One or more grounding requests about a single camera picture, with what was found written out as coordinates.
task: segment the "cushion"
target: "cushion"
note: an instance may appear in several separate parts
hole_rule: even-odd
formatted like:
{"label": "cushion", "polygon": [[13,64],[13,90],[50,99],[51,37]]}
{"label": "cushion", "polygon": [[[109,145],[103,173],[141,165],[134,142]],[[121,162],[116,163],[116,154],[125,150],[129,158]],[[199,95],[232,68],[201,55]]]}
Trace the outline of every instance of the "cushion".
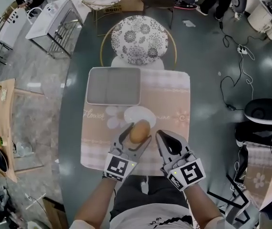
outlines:
{"label": "cushion", "polygon": [[144,65],[163,56],[168,49],[168,35],[156,20],[141,15],[120,21],[111,34],[116,54],[128,63]]}

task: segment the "gray floor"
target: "gray floor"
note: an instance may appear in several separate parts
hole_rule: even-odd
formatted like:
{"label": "gray floor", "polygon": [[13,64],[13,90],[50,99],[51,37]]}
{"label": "gray floor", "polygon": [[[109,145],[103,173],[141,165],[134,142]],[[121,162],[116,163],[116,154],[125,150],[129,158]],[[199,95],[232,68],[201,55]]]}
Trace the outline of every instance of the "gray floor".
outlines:
{"label": "gray floor", "polygon": [[[0,64],[0,81],[15,78],[16,87],[33,92],[44,93],[46,98],[21,97],[14,99],[12,115],[13,141],[28,142],[35,155],[16,159],[16,169],[45,167],[18,175],[18,182],[7,179],[9,194],[16,209],[25,220],[37,219],[49,225],[45,212],[34,200],[29,201],[25,193],[39,198],[43,194],[62,203],[59,186],[58,159],[58,126],[61,96],[64,88],[70,59],[65,54],[56,54],[61,59],[52,59],[30,41],[25,35],[30,29],[26,22],[14,45],[12,52],[4,49],[7,65]],[[76,29],[68,42],[68,51],[73,52],[81,29]],[[48,38],[41,42],[50,45]],[[0,178],[0,186],[6,186],[5,178]]]}
{"label": "gray floor", "polygon": [[[168,28],[170,12],[167,10],[148,9],[147,15],[155,18]],[[246,18],[240,21],[232,19],[232,11],[228,11],[223,20],[224,31],[245,44],[247,36],[259,35],[250,27]],[[111,15],[104,22],[105,32],[121,19],[120,15]],[[182,20],[191,20],[196,27],[188,28]],[[99,50],[102,38],[92,33],[91,17],[83,27],[68,71],[67,82],[63,93],[60,127],[59,127],[59,158],[60,177],[63,201],[68,220],[71,223],[77,209],[101,179],[101,172],[83,167],[80,164],[81,123],[86,82],[88,72],[94,66],[99,66]],[[196,11],[175,10],[173,28],[170,31],[178,50],[177,71],[183,71],[191,77],[191,125],[190,146],[200,157],[207,178],[201,182],[201,187],[210,189],[219,195],[231,197],[226,173],[234,174],[234,162],[237,160],[238,147],[234,139],[234,126],[243,121],[242,111],[229,111],[222,102],[220,81],[229,74],[238,78],[239,55],[233,42],[229,48],[222,43],[223,35],[212,12],[203,17]],[[250,39],[248,48],[254,53],[255,61],[249,57],[244,60],[245,71],[253,77],[254,98],[272,97],[272,41]],[[110,40],[105,44],[103,60],[110,65],[115,53],[111,49]],[[162,59],[165,69],[172,69],[172,45]],[[225,99],[237,108],[251,100],[251,87],[245,83],[242,76],[235,88],[230,81],[223,84]],[[251,214],[257,211],[250,208]]]}

